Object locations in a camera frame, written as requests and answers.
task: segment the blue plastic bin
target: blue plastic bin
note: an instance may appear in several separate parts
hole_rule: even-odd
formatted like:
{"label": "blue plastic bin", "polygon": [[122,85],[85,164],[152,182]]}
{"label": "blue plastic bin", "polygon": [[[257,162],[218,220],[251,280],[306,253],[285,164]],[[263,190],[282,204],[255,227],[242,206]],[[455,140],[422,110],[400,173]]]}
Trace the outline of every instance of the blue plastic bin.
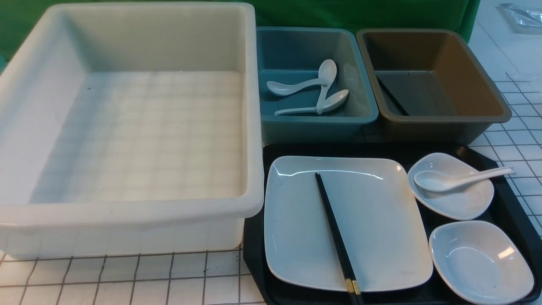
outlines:
{"label": "blue plastic bin", "polygon": [[[258,78],[263,141],[273,143],[348,142],[360,126],[378,117],[367,71],[356,38],[341,29],[258,27]],[[326,59],[337,64],[337,78],[328,97],[350,90],[344,105],[321,116],[275,116],[277,110],[314,107],[320,86],[288,97],[273,95],[267,81],[296,84],[318,77]]]}

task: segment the plate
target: plate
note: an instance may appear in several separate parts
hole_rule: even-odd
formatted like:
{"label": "plate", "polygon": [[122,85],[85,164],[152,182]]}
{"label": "plate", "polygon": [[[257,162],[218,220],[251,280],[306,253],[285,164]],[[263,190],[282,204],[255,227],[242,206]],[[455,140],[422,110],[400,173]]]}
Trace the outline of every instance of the plate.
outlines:
{"label": "plate", "polygon": [[433,263],[407,173],[377,158],[284,156],[270,167],[267,264],[278,279],[346,291],[314,173],[321,174],[361,291],[425,283]]}
{"label": "plate", "polygon": [[450,155],[436,152],[421,158],[408,172],[414,196],[432,211],[455,220],[472,220],[480,216],[493,200],[495,189],[489,179],[471,183],[447,192],[430,192],[419,187],[414,176],[424,170],[448,175],[478,173],[476,169]]}
{"label": "plate", "polygon": [[493,224],[472,220],[442,225],[431,234],[429,247],[442,279],[471,303],[510,304],[533,289],[525,259]]}

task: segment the chopstick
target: chopstick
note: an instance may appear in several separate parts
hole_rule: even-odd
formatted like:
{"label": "chopstick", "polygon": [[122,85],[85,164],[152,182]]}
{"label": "chopstick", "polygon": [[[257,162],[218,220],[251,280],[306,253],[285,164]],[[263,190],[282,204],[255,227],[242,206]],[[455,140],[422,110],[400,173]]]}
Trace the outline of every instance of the chopstick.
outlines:
{"label": "chopstick", "polygon": [[330,199],[327,197],[326,188],[324,187],[324,182],[320,174],[315,173],[316,181],[318,183],[318,190],[320,190],[320,197],[322,198],[322,204],[324,205],[324,210],[326,211],[327,223],[330,226],[331,236],[333,237],[333,243],[335,245],[335,250],[337,251],[337,256],[339,257],[340,268],[343,271],[344,281],[346,284],[346,289],[350,297],[352,304],[363,305],[362,294],[359,291],[358,282],[356,281],[356,276],[354,275],[354,270],[350,264],[350,259],[348,258],[348,253],[346,253],[346,248],[344,246],[343,238],[340,235],[339,226],[337,226],[337,221],[335,220],[335,215],[331,209]]}

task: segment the table surface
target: table surface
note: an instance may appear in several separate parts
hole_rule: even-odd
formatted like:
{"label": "table surface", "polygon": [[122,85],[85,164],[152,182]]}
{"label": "table surface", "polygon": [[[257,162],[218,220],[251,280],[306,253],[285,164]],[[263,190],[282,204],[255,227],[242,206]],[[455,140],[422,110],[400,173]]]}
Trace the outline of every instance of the table surface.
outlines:
{"label": "table surface", "polygon": [[[538,0],[513,2],[542,8]],[[513,117],[471,147],[514,167],[507,180],[542,236],[542,32],[513,33],[498,4],[482,1],[469,46]],[[382,141],[371,129],[361,138]],[[62,259],[14,260],[0,252],[0,304],[264,304],[242,255],[242,244],[229,251]]]}

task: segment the square plate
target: square plate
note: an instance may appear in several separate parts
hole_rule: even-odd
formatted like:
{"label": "square plate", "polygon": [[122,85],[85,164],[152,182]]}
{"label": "square plate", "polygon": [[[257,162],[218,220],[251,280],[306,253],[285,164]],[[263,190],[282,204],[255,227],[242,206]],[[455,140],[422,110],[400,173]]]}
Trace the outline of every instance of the square plate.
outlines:
{"label": "square plate", "polygon": [[346,290],[315,172],[362,291],[411,288],[431,277],[422,218],[399,163],[305,156],[280,157],[269,171],[264,243],[273,275],[303,287]]}

